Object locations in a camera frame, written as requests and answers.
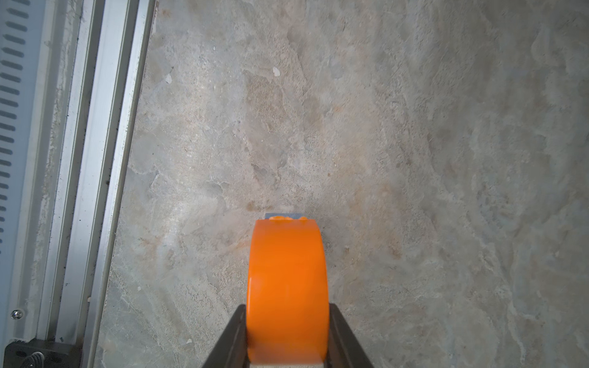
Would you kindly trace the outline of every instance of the metal frame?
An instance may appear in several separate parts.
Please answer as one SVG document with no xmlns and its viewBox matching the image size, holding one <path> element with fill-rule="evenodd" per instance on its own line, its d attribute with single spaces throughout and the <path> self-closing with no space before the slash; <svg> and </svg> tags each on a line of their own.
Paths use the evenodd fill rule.
<svg viewBox="0 0 589 368">
<path fill-rule="evenodd" d="M 79 11 L 81 0 L 10 1 L 3 5 L 6 7 L 0 9 L 2 12 L 12 10 L 12 14 L 18 17 L 9 19 L 18 24 L 14 27 L 5 22 L 5 14 L 0 16 L 3 20 L 0 22 L 2 50 L 5 47 L 13 49 L 11 53 L 22 66 L 21 71 L 12 72 L 8 80 L 2 77 L 0 84 L 15 90 L 9 98 L 13 101 L 8 101 L 12 104 L 8 106 L 13 109 L 16 119 L 11 122 L 15 126 L 12 131 L 21 137 L 16 139 L 18 147 L 14 148 L 14 155 L 10 154 L 10 158 L 13 169 L 24 168 L 24 183 L 14 181 L 20 174 L 13 171 L 12 179 L 2 187 L 8 192 L 13 191 L 8 195 L 12 203 L 7 207 L 16 212 L 11 213 L 7 221 L 12 223 L 7 224 L 8 233 L 18 232 L 16 239 L 4 244 L 9 246 L 14 242 L 15 252 L 3 248 L 0 256 L 3 273 L 0 289 L 11 283 L 10 296 L 4 292 L 0 295 L 2 303 L 6 302 L 9 307 L 8 311 L 0 308 L 0 337 L 5 344 L 11 339 L 30 340 L 37 330 L 59 148 L 64 132 L 62 122 L 68 105 L 80 22 L 76 11 Z M 0 97 L 7 105 L 6 96 L 0 94 Z M 17 188 L 22 190 L 20 194 L 16 193 Z M 8 267 L 2 263 L 7 258 L 11 258 L 10 266 L 14 265 L 11 278 L 4 275 Z M 18 318 L 11 318 L 10 310 L 18 310 L 15 314 Z"/>
<path fill-rule="evenodd" d="M 106 0 L 84 138 L 56 341 L 80 346 L 110 180 L 138 0 Z"/>
<path fill-rule="evenodd" d="M 104 300 L 108 284 L 108 273 L 112 258 L 115 232 L 117 230 L 118 213 L 121 207 L 123 186 L 127 163 L 133 136 L 135 112 L 141 90 L 145 53 L 151 34 L 151 20 L 153 18 L 155 2 L 153 0 L 139 0 L 137 20 L 129 57 L 127 82 L 121 106 L 121 118 L 118 125 L 117 141 L 115 144 L 114 158 L 108 187 L 104 220 L 100 243 L 98 245 L 98 257 L 92 284 L 92 297 L 88 311 L 88 320 L 84 334 L 84 348 L 82 352 L 82 367 L 92 367 L 96 346 L 98 343 L 98 331 L 104 308 Z"/>
<path fill-rule="evenodd" d="M 0 337 L 6 338 L 3 345 L 35 336 L 79 349 L 83 345 L 82 363 L 89 367 L 104 306 L 155 0 L 13 2 L 8 3 L 7 13 L 32 22 L 27 26 L 37 32 L 37 39 L 26 41 L 25 54 L 28 59 L 32 55 L 34 67 L 29 65 L 27 74 L 13 81 L 0 81 L 0 95 L 12 88 L 4 84 L 15 82 L 20 95 L 28 99 L 19 101 L 21 110 L 32 105 L 26 113 L 18 113 L 23 121 L 17 133 L 26 135 L 19 142 L 23 154 L 12 159 L 22 161 L 18 168 L 25 185 L 9 196 L 15 214 L 3 226 L 18 221 L 18 229 L 10 225 L 14 231 L 3 235 L 14 249 L 4 247 L 0 258 L 0 263 L 10 262 L 3 273 L 12 275 L 0 280 L 3 294 L 8 294 L 8 287 L 11 290 L 9 300 L 0 300 L 4 314 Z M 28 13 L 17 9 L 23 6 L 30 6 Z M 5 24 L 27 31 L 22 25 Z M 25 44 L 10 37 L 4 38 Z M 11 57 L 22 57 L 18 50 L 7 50 Z M 16 65 L 2 58 L 0 68 Z M 0 106 L 0 119 L 11 116 L 5 109 Z M 0 124 L 0 129 L 7 127 Z M 12 139 L 1 130 L 0 134 L 0 140 Z M 0 160 L 0 169 L 10 164 Z M 15 186 L 12 179 L 8 184 Z M 9 207 L 2 204 L 0 211 L 6 210 L 4 205 Z M 13 309 L 10 318 L 6 310 Z"/>
<path fill-rule="evenodd" d="M 98 37 L 104 10 L 104 1 L 84 0 L 83 4 L 82 1 L 78 1 L 78 4 L 78 8 L 75 9 L 77 10 L 75 13 L 81 12 L 78 43 L 65 119 L 65 134 L 37 324 L 37 338 L 43 340 L 54 339 L 57 328 L 59 299 L 64 282 L 65 259 L 69 246 L 84 130 L 88 118 Z"/>
</svg>

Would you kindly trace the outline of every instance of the marble-like surface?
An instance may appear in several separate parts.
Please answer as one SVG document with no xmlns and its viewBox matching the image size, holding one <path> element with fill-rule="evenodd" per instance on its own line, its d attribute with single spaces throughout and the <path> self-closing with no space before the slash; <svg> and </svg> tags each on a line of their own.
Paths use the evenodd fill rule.
<svg viewBox="0 0 589 368">
<path fill-rule="evenodd" d="M 160 0 L 97 367 L 199 367 L 254 220 L 375 367 L 589 366 L 589 4 Z"/>
</svg>

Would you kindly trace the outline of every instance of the stain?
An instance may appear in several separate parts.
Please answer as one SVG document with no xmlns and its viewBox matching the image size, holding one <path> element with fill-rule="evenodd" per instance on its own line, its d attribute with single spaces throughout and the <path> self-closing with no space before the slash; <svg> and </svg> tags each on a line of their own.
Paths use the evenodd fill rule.
<svg viewBox="0 0 589 368">
<path fill-rule="evenodd" d="M 254 201 L 250 201 L 246 205 L 246 210 L 249 212 L 259 212 L 262 209 L 260 208 L 260 206 L 256 205 Z"/>
<path fill-rule="evenodd" d="M 315 96 L 308 96 L 303 102 L 303 110 L 305 135 L 315 135 L 321 127 L 322 120 L 319 100 Z"/>
<path fill-rule="evenodd" d="M 339 79 L 343 77 L 343 66 L 342 63 L 335 57 L 329 58 L 329 72 L 333 79 Z"/>
</svg>

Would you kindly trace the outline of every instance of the orange tape roll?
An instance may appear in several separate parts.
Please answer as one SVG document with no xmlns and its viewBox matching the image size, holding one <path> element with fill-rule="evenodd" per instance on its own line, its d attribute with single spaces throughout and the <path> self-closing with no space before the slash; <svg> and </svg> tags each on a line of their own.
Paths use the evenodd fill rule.
<svg viewBox="0 0 589 368">
<path fill-rule="evenodd" d="M 247 280 L 252 364 L 319 364 L 327 354 L 329 295 L 315 220 L 257 220 Z"/>
</svg>

